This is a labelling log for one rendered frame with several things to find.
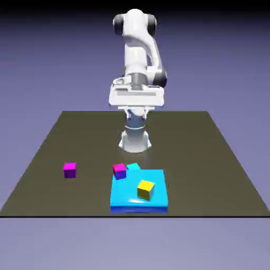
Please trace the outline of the small yellow cube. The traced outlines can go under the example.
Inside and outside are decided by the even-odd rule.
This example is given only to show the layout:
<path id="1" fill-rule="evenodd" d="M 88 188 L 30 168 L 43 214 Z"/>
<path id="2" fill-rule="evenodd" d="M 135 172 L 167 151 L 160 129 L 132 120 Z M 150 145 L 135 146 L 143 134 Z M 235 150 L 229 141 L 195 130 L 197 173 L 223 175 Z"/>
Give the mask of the small yellow cube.
<path id="1" fill-rule="evenodd" d="M 146 180 L 141 180 L 137 186 L 137 196 L 140 199 L 150 201 L 153 195 L 154 188 L 155 183 Z"/>

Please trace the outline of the large cyan box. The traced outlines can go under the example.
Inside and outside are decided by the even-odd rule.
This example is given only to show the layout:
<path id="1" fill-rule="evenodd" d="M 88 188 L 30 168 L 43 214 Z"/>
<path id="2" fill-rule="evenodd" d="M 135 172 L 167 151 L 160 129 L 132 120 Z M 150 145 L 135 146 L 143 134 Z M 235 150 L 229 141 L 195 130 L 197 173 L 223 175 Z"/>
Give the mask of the large cyan box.
<path id="1" fill-rule="evenodd" d="M 127 170 L 126 177 L 112 177 L 110 208 L 114 214 L 166 213 L 168 195 L 162 169 Z"/>

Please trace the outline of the small magenta cube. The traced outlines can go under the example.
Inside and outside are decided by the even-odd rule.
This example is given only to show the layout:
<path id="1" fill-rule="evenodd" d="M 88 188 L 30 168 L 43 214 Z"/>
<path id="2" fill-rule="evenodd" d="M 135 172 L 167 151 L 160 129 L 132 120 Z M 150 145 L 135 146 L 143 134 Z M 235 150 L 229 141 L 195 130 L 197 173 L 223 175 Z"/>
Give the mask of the small magenta cube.
<path id="1" fill-rule="evenodd" d="M 76 163 L 65 163 L 63 166 L 64 178 L 76 178 Z"/>
<path id="2" fill-rule="evenodd" d="M 113 165 L 113 174 L 116 180 L 124 179 L 127 175 L 127 169 L 124 163 Z"/>

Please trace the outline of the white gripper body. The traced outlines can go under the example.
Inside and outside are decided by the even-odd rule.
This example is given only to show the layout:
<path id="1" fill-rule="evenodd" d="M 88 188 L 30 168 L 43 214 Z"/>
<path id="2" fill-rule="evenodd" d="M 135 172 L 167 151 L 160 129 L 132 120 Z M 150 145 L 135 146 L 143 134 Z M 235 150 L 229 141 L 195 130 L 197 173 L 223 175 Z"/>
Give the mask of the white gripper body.
<path id="1" fill-rule="evenodd" d="M 164 89 L 159 86 L 142 86 L 142 90 L 133 90 L 131 85 L 112 85 L 109 104 L 130 107 L 161 107 L 165 103 Z"/>

